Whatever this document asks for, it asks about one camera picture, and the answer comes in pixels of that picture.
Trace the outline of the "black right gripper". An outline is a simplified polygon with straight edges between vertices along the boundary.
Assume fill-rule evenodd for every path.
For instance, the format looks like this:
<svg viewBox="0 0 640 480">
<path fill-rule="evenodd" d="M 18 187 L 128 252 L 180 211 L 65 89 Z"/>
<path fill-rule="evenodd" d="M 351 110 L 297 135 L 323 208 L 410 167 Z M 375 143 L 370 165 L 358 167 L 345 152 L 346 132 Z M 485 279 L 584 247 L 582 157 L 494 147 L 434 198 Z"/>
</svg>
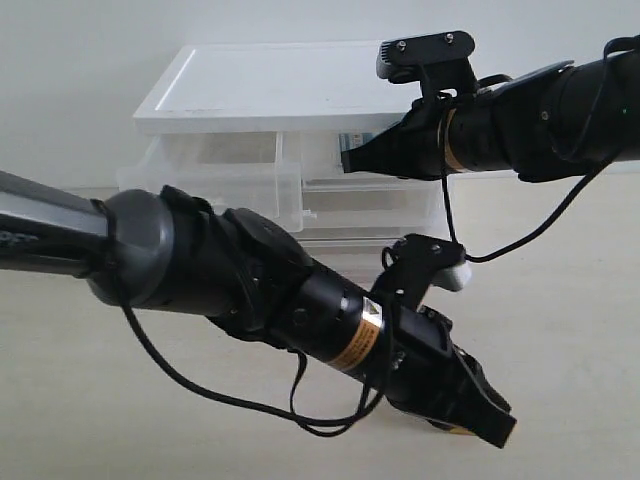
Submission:
<svg viewBox="0 0 640 480">
<path fill-rule="evenodd" d="M 442 177 L 440 127 L 450 97 L 428 103 L 416 99 L 395 125 L 361 146 L 341 152 L 345 173 L 374 173 L 403 179 L 436 181 Z"/>
</svg>

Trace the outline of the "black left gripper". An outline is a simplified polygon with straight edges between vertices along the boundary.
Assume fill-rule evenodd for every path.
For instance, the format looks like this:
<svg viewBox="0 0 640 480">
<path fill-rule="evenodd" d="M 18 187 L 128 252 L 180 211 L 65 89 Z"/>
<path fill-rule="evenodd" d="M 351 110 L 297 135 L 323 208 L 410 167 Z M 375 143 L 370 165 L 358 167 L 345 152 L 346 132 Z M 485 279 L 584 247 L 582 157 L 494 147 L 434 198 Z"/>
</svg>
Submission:
<svg viewBox="0 0 640 480">
<path fill-rule="evenodd" d="M 451 327 L 446 316 L 428 307 L 392 313 L 367 305 L 364 388 L 382 392 L 394 408 L 437 428 L 461 426 L 504 447 L 517 424 L 511 405 L 490 384 L 480 362 L 454 344 Z"/>
</svg>

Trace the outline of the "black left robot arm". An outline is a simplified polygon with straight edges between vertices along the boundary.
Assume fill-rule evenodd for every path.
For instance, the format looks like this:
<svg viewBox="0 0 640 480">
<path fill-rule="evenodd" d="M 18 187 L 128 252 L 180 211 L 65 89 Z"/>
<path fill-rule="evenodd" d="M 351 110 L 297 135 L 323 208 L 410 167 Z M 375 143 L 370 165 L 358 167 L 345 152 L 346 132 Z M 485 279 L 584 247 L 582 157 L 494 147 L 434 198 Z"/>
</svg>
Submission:
<svg viewBox="0 0 640 480">
<path fill-rule="evenodd" d="M 441 429 L 503 447 L 516 424 L 509 403 L 452 340 L 451 321 L 423 302 L 430 287 L 463 287 L 464 248 L 408 234 L 381 260 L 381 274 L 364 289 L 246 208 L 216 213 L 171 186 L 99 200 L 1 176 L 2 268 L 86 281 L 102 302 L 121 308 L 143 348 L 184 388 L 322 437 L 345 432 L 387 400 Z M 238 340 L 316 359 L 361 383 L 356 411 L 314 419 L 199 386 L 161 356 L 139 309 L 200 315 Z"/>
</svg>

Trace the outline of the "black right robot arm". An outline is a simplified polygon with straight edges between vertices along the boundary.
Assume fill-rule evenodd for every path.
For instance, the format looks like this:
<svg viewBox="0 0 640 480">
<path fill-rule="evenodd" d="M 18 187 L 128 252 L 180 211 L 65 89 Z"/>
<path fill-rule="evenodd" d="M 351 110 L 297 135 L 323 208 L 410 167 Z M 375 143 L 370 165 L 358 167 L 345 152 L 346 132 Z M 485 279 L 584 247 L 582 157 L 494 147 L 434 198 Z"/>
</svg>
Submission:
<svg viewBox="0 0 640 480">
<path fill-rule="evenodd" d="M 586 175 L 639 157 L 639 40 L 608 41 L 599 59 L 560 61 L 513 78 L 478 78 L 464 31 L 389 40 L 376 72 L 421 94 L 394 125 L 341 155 L 347 173 L 432 181 L 510 171 L 521 181 Z"/>
</svg>

